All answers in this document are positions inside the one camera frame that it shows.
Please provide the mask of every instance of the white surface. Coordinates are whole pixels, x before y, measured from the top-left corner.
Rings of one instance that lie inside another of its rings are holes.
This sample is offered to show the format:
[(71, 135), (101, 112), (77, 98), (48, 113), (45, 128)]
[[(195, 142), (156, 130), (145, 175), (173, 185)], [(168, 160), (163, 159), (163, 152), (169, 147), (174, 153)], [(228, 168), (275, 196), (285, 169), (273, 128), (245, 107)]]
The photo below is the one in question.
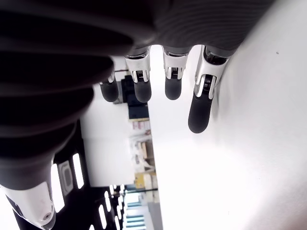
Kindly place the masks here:
[[(152, 47), (149, 114), (164, 230), (306, 229), (306, 9), (305, 0), (279, 2), (239, 48), (198, 135), (188, 115), (200, 47), (176, 101), (164, 93), (162, 49)], [(191, 195), (177, 189), (195, 184)]]
[(13, 190), (4, 186), (1, 186), (1, 189), (9, 199), (18, 205), (24, 218), (40, 229), (43, 229), (42, 226), (48, 224), (55, 215), (47, 182), (42, 182), (27, 190)]
[(60, 212), (64, 208), (64, 198), (61, 190), (61, 184), (59, 181), (59, 172), (57, 164), (51, 166), (51, 188), (52, 188), (52, 199), (54, 209), (56, 212)]
[(20, 230), (11, 204), (2, 189), (0, 189), (0, 204), (1, 229)]
[(107, 102), (100, 86), (94, 86), (95, 98), (81, 118), (82, 137), (89, 174), (93, 187), (110, 184), (133, 184), (134, 169), (130, 160), (127, 104)]

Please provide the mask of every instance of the black fingertip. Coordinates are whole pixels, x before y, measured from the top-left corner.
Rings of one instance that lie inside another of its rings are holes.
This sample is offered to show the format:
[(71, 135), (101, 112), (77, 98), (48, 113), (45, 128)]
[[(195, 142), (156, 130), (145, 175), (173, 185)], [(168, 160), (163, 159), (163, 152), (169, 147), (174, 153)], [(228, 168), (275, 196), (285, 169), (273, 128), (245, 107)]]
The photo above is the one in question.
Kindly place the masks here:
[(148, 102), (152, 96), (150, 80), (147, 82), (139, 81), (138, 83), (134, 83), (134, 91), (139, 102)]
[(103, 83), (100, 85), (101, 93), (107, 102), (114, 102), (118, 98), (118, 87), (116, 79), (112, 83)]
[(212, 100), (208, 94), (203, 93), (200, 97), (193, 94), (188, 120), (188, 126), (193, 133), (201, 133), (207, 128), (211, 104)]
[(165, 77), (165, 95), (169, 100), (176, 100), (181, 95), (181, 79), (168, 79)]

